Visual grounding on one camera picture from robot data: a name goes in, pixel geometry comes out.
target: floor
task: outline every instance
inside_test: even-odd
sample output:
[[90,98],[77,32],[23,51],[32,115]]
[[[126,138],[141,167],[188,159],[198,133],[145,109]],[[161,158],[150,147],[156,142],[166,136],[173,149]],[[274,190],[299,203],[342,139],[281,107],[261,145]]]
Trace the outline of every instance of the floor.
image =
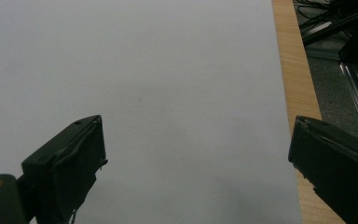
[[[295,2],[295,6],[298,23],[307,21],[297,10],[299,4]],[[322,13],[312,7],[300,7],[300,10],[308,17]],[[306,52],[323,120],[358,137],[358,112],[337,57],[347,39],[347,34],[339,33],[307,46]]]

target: white surface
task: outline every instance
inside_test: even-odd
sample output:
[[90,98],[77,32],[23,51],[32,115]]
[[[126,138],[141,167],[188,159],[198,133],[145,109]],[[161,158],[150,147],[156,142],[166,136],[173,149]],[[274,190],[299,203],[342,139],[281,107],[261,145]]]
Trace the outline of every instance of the white surface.
[[94,114],[76,223],[300,223],[270,1],[0,1],[0,174]]

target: white paper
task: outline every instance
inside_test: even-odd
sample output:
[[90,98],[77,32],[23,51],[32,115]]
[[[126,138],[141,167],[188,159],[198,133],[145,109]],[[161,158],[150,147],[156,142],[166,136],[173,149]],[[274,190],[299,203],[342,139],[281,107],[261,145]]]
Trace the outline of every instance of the white paper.
[[300,223],[270,1],[0,1],[0,174],[103,117],[76,223]]

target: wooden surface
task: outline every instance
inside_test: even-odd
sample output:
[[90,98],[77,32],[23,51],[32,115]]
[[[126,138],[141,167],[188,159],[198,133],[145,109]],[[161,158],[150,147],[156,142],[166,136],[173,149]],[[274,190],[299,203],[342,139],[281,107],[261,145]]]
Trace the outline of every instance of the wooden surface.
[[[298,30],[292,0],[272,0],[280,48],[290,131],[296,115],[321,119],[307,56]],[[313,191],[312,184],[297,173],[298,195],[304,224],[344,223]]]

